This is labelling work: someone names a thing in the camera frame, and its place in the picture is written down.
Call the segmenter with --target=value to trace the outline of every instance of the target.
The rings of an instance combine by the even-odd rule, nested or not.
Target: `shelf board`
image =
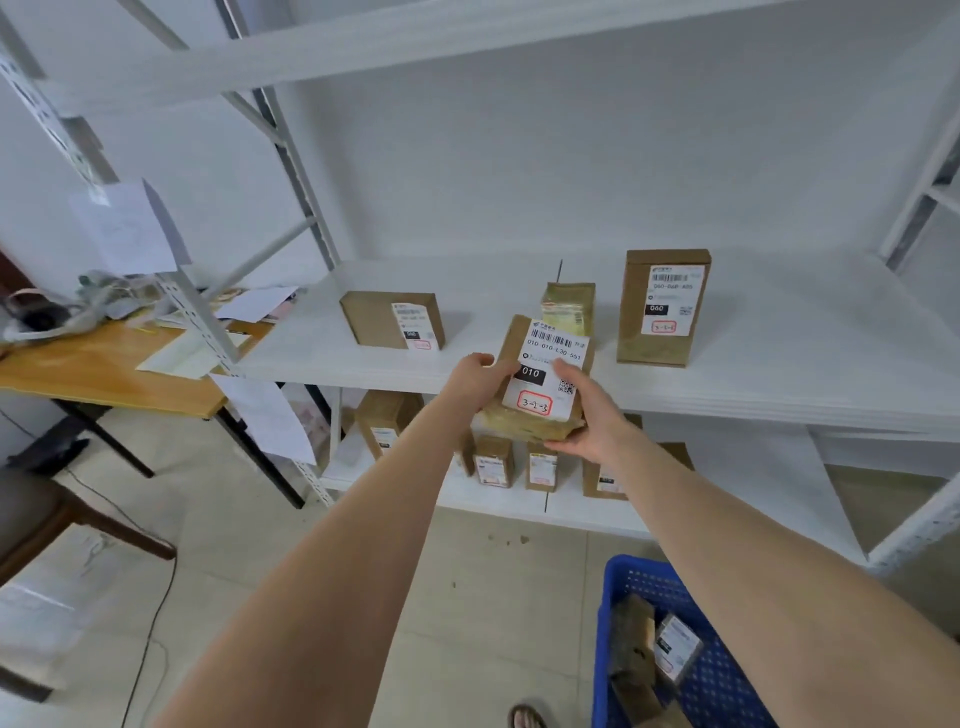
[[[800,425],[644,415],[644,427],[660,442],[684,442],[699,473],[777,522],[833,549],[857,564],[865,559],[817,449]],[[582,468],[562,456],[556,493],[528,491],[525,446],[514,443],[513,488],[480,485],[475,477],[448,474],[437,504],[445,508],[612,533],[653,538],[624,500],[587,498]],[[373,464],[354,427],[324,471],[326,488],[347,490]]]
[[[459,56],[784,0],[415,2],[106,65],[69,86],[42,82],[61,117],[130,113],[226,91]]]
[[[698,473],[787,528],[859,565],[863,549],[801,425],[644,414],[657,442],[686,443]],[[568,469],[549,494],[545,521],[633,538],[652,538],[626,500],[583,496],[583,471]]]
[[[559,255],[350,260],[297,301],[293,312],[240,362],[247,376],[302,384],[437,394],[472,352],[497,355],[516,313],[540,315]],[[361,347],[340,308],[349,290],[435,293],[444,322],[440,352]]]
[[[521,443],[514,443],[517,473],[512,488],[480,485],[475,477],[449,473],[440,490],[437,505],[522,521],[543,521],[546,493],[528,491],[523,487],[526,482],[526,469],[519,465],[526,461],[525,451]],[[322,483],[331,490],[345,491],[372,464],[373,456],[367,443],[360,430],[354,427],[326,467]]]
[[[565,255],[597,284],[592,375],[621,407],[960,431],[960,341],[870,255],[713,253],[684,369],[616,362],[624,254]]]

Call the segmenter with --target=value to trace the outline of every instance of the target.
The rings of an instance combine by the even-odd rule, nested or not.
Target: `black label tag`
[[[522,379],[523,381],[529,381],[531,384],[543,386],[543,383],[546,381],[546,372],[542,369],[534,369],[524,364],[520,367],[520,371],[514,375],[514,379]]]

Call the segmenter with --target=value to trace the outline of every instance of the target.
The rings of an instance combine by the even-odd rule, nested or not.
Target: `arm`
[[[948,726],[960,648],[832,551],[691,472],[558,360],[588,429],[553,449],[609,465],[783,728]]]
[[[516,363],[464,358],[444,390],[276,567],[206,651],[160,728],[359,726],[453,451]]]

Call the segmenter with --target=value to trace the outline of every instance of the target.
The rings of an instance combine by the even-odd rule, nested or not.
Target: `wooden desk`
[[[240,347],[245,352],[267,335],[271,325],[233,322],[228,328],[251,336]],[[0,389],[49,398],[146,477],[153,477],[154,472],[73,402],[216,418],[284,497],[302,508],[303,498],[253,441],[246,425],[227,411],[227,398],[209,377],[187,379],[136,370],[144,359],[182,333],[176,328],[144,331],[114,321],[79,336],[16,347],[0,360]],[[319,390],[316,397],[323,398]]]

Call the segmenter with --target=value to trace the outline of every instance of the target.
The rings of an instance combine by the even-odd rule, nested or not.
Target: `brown chair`
[[[72,523],[88,525],[131,546],[169,561],[177,550],[120,521],[105,516],[56,480],[12,468],[0,469],[0,587],[13,579],[27,564]],[[0,690],[34,702],[50,694],[46,686],[34,683],[0,666]]]

